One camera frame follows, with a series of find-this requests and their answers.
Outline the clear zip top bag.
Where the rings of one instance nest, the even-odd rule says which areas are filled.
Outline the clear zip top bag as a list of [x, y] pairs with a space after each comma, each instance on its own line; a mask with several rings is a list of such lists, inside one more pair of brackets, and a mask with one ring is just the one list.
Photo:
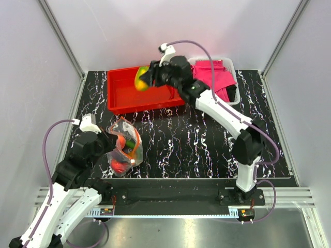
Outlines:
[[117, 136], [121, 135], [125, 137], [126, 140], [133, 140], [136, 143], [134, 150], [129, 149], [126, 146], [121, 149], [119, 146], [116, 145], [115, 149], [107, 153], [109, 166], [112, 160], [116, 160], [127, 165], [126, 172], [121, 174], [114, 173], [114, 171], [112, 171], [110, 167], [112, 173], [116, 177], [123, 177], [130, 169], [139, 166], [143, 162], [142, 140], [137, 129], [132, 125], [131, 122], [129, 122], [124, 117], [121, 117], [119, 120], [117, 120], [109, 128], [109, 131], [110, 134], [114, 134]]

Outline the green fake chili pepper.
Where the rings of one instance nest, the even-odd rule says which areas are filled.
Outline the green fake chili pepper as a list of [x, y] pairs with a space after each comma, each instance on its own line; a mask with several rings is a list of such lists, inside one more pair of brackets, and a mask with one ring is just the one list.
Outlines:
[[133, 141], [133, 140], [126, 140], [126, 147], [128, 147], [129, 149], [134, 150], [135, 146], [136, 146], [135, 141]]

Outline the yellow green fake mango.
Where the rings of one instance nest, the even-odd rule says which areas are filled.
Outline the yellow green fake mango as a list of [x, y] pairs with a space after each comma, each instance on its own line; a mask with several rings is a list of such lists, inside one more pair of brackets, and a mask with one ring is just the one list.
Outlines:
[[146, 91], [149, 88], [151, 74], [149, 66], [140, 67], [134, 78], [134, 86], [137, 91]]

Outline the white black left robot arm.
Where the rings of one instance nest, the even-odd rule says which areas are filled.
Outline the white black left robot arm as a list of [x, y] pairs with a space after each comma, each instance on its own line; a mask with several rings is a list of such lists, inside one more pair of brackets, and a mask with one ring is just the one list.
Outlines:
[[46, 199], [26, 232], [9, 247], [63, 247], [72, 231], [96, 205], [112, 199], [112, 186], [91, 179], [96, 163], [116, 147], [117, 135], [82, 132], [57, 164]]

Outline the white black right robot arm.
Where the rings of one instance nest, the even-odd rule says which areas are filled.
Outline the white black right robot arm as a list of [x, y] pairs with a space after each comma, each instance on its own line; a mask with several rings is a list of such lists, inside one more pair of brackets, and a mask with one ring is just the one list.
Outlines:
[[232, 156], [238, 162], [235, 199], [241, 205], [252, 201], [257, 188], [257, 165], [265, 146], [260, 123], [214, 96], [207, 84], [193, 76], [184, 56], [174, 56], [168, 62], [151, 61], [145, 78], [151, 86], [172, 86], [182, 100], [206, 113], [232, 135]]

